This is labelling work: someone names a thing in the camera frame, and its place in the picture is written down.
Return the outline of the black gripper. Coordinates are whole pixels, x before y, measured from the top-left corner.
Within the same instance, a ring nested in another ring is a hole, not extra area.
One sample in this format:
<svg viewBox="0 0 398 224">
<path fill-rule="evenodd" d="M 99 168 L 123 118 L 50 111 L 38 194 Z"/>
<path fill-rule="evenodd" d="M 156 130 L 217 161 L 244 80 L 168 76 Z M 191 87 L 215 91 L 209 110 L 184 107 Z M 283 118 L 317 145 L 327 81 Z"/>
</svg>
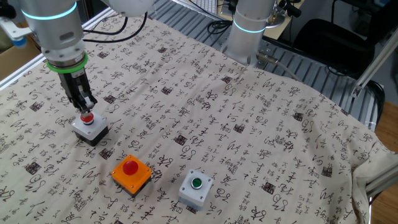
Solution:
<svg viewBox="0 0 398 224">
<path fill-rule="evenodd" d="M 59 73 L 58 76 L 73 106 L 80 114 L 89 113 L 98 101 L 90 91 L 86 72 L 78 70 L 72 73 Z"/>
</svg>

